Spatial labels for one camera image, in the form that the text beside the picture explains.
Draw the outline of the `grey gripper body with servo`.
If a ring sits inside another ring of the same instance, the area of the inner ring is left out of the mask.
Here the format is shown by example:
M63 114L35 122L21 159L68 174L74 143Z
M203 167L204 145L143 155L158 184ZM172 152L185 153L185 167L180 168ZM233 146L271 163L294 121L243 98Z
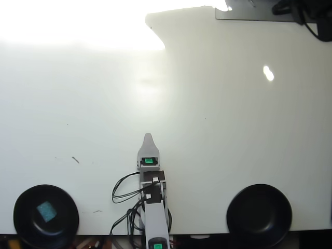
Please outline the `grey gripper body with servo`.
M160 163L158 157L152 156L138 156L137 157L138 171L159 171Z

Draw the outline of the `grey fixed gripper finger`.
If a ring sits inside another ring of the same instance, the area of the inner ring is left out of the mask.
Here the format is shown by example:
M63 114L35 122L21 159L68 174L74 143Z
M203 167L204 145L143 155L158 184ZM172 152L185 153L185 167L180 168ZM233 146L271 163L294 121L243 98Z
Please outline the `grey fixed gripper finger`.
M144 135L143 143L138 151L138 156L159 156L159 149L154 143L150 133Z

